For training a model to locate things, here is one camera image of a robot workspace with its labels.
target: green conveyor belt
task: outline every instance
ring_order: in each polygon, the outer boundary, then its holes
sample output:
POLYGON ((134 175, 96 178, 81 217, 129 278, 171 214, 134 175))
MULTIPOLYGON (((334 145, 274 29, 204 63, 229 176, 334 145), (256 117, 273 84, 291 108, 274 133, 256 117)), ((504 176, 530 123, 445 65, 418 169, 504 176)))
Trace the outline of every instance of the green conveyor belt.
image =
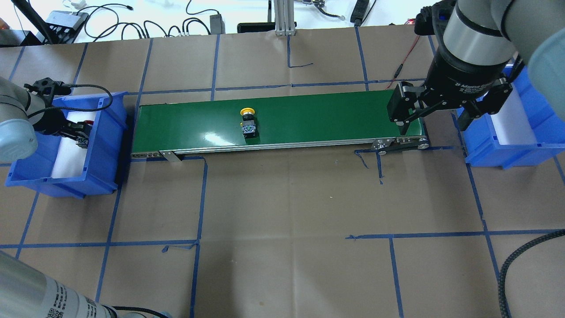
MULTIPOLYGON (((132 153, 199 153, 354 144, 400 136, 388 120, 391 91, 143 105, 132 153), (259 136, 245 139, 240 110, 255 109, 259 136)), ((406 136, 425 135, 420 121, 406 136)))

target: red wire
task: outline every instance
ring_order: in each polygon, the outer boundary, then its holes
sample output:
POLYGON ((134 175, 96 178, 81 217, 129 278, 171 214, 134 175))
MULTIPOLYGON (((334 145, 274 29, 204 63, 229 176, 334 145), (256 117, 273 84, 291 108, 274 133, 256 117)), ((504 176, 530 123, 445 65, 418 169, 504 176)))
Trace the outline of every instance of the red wire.
MULTIPOLYGON (((404 59, 402 60, 402 65, 406 62, 406 60, 408 59, 408 56, 410 55, 410 53, 412 53, 412 51, 414 50, 414 48, 416 47, 416 44, 418 43, 418 40, 420 40, 420 36, 416 36, 416 40, 414 40, 414 43, 412 44, 412 47, 410 48, 410 50, 408 51, 408 53, 406 54, 406 56, 404 57, 404 59)), ((392 84, 394 83, 394 80, 396 80, 396 76, 392 79, 392 81, 390 81, 389 85, 385 88, 385 89, 389 89, 392 84)))

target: qr code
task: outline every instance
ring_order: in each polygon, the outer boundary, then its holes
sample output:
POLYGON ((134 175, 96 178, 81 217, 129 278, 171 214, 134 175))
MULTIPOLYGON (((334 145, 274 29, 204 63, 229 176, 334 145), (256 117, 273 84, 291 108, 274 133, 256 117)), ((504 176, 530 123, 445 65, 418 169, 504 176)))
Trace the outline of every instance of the qr code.
POLYGON ((58 311, 55 310, 53 308, 49 309, 49 313, 47 314, 47 317, 45 318, 63 318, 63 312, 62 311, 58 311))

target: gray robot arm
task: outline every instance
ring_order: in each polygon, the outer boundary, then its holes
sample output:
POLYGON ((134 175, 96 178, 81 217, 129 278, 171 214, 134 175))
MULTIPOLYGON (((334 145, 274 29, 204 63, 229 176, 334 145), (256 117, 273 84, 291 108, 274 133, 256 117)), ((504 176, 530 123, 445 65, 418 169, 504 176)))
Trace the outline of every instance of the gray robot arm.
POLYGON ((401 82, 389 101, 401 133, 436 110, 463 107, 462 130, 498 113, 512 91, 502 70, 516 51, 534 87, 565 119, 565 1, 444 0, 422 9, 415 32, 436 35, 438 49, 424 84, 401 82))
POLYGON ((87 148, 91 125, 68 121, 61 109, 51 106, 55 95, 68 95, 76 86, 44 78, 24 89, 0 77, 0 161, 33 154, 38 146, 35 132, 71 138, 87 148))

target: blue plastic bin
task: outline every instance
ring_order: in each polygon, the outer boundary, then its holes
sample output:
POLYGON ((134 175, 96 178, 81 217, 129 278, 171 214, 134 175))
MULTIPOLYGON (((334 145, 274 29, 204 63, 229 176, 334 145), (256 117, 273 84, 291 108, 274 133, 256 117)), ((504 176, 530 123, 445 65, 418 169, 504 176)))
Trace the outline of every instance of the blue plastic bin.
POLYGON ((490 115, 484 115, 463 132, 468 152, 465 161, 472 166, 501 166, 503 169, 536 166, 565 150, 565 122, 555 115, 545 97, 531 85, 526 68, 513 84, 537 143, 500 145, 490 115))
MULTIPOLYGON (((127 129, 123 96, 127 92, 113 93, 112 105, 96 113, 90 132, 86 160, 82 175, 72 178, 52 178, 51 171, 57 157, 61 137, 37 134, 39 146, 30 157, 12 163, 6 186, 24 186, 52 197, 84 198, 85 195, 110 194, 115 183, 121 137, 127 129)), ((60 97, 54 106, 96 108, 108 101, 106 94, 60 97)))

